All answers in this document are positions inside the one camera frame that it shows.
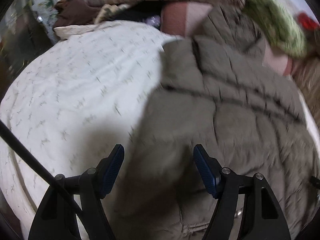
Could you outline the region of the olive quilted hooded jacket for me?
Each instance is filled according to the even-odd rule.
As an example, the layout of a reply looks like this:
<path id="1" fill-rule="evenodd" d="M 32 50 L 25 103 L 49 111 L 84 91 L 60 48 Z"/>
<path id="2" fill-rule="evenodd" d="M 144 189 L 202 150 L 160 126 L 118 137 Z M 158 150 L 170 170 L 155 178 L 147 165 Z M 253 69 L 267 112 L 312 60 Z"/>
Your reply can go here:
<path id="1" fill-rule="evenodd" d="M 117 239 L 201 239 L 216 205 L 193 161 L 204 146 L 222 166 L 262 173 L 295 238 L 318 207 L 315 143 L 298 89 L 263 66 L 265 39 L 239 9 L 212 8 L 202 32 L 164 46 L 113 206 Z"/>

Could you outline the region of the white leaf-print bed quilt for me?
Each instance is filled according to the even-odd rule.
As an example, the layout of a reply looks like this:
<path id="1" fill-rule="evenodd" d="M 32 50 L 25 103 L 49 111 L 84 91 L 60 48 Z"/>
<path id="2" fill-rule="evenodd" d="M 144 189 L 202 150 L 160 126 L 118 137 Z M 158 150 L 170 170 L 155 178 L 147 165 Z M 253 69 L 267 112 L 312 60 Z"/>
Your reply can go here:
<path id="1" fill-rule="evenodd" d="M 116 237 L 129 239 L 118 197 L 148 97 L 161 80 L 163 46 L 179 37 L 131 21 L 57 32 L 61 41 L 9 87 L 1 120 L 54 176 L 81 175 L 123 145 L 124 162 L 102 205 Z"/>

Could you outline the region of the striped floral pillow right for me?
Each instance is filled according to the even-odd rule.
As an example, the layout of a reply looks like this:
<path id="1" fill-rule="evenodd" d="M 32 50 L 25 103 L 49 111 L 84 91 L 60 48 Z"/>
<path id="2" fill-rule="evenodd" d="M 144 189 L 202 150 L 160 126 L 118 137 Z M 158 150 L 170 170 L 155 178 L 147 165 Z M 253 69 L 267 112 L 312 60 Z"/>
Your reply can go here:
<path id="1" fill-rule="evenodd" d="M 320 76 L 319 56 L 309 55 L 293 62 L 292 77 L 302 92 L 310 112 L 319 128 Z"/>

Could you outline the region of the red cloth item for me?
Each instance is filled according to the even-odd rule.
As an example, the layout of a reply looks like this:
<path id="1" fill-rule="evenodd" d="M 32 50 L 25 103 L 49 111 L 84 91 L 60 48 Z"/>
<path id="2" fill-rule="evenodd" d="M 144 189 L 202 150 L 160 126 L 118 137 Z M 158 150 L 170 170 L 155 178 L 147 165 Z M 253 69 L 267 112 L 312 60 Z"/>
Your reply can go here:
<path id="1" fill-rule="evenodd" d="M 308 31 L 314 31 L 316 29 L 319 29 L 319 24 L 304 12 L 298 14 L 297 20 L 298 23 Z"/>

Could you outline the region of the dark brown garment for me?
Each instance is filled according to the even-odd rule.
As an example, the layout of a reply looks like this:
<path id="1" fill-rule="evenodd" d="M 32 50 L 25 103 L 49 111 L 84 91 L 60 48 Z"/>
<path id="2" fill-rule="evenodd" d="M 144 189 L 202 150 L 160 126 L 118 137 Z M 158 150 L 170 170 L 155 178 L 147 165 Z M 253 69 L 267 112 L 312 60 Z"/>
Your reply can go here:
<path id="1" fill-rule="evenodd" d="M 54 9 L 57 11 L 53 29 L 69 25 L 92 24 L 101 7 L 92 7 L 84 0 L 59 0 Z"/>

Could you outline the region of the cream patterned cloth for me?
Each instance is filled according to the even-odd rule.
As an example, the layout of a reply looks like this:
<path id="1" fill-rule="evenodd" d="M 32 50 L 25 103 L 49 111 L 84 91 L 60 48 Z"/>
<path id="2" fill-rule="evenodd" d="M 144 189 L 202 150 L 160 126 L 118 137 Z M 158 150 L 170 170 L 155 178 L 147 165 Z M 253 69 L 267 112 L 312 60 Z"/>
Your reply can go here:
<path id="1" fill-rule="evenodd" d="M 105 4 L 100 9 L 100 11 L 99 11 L 97 17 L 94 19 L 93 23 L 98 24 L 100 22 L 110 21 L 113 18 L 115 18 L 118 14 L 129 9 L 130 7 L 131 7 L 130 4 L 120 4 L 120 5 Z"/>

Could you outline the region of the floral fabric at bedside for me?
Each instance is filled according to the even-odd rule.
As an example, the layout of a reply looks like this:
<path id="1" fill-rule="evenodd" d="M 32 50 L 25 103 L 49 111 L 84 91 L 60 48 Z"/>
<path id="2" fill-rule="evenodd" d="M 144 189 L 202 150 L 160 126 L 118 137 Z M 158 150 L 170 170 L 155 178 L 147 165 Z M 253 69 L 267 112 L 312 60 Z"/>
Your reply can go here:
<path id="1" fill-rule="evenodd" d="M 57 20 L 57 10 L 54 8 L 57 0 L 30 0 L 31 10 L 36 20 L 44 26 L 45 32 L 52 44 L 58 42 L 53 31 L 53 25 Z"/>

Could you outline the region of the green white patterned blanket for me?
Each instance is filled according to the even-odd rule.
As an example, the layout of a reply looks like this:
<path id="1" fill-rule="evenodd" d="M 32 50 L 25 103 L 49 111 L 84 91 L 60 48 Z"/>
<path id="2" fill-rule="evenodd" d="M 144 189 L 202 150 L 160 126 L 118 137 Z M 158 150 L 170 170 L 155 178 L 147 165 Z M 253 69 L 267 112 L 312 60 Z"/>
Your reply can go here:
<path id="1" fill-rule="evenodd" d="M 286 8 L 276 0 L 246 0 L 243 12 L 261 28 L 273 47 L 291 57 L 307 55 L 307 40 L 302 29 Z"/>

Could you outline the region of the pink folded blanket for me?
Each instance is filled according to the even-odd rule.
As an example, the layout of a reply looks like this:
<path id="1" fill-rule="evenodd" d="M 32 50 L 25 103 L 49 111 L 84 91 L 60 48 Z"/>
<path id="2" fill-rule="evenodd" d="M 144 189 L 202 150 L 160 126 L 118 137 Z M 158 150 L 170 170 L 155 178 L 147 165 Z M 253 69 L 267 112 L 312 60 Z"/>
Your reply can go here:
<path id="1" fill-rule="evenodd" d="M 201 24 L 211 9 L 210 4 L 170 2 L 161 12 L 161 31 L 181 37 L 199 34 Z M 292 70 L 292 59 L 266 41 L 263 65 L 272 68 L 281 76 L 289 76 Z"/>

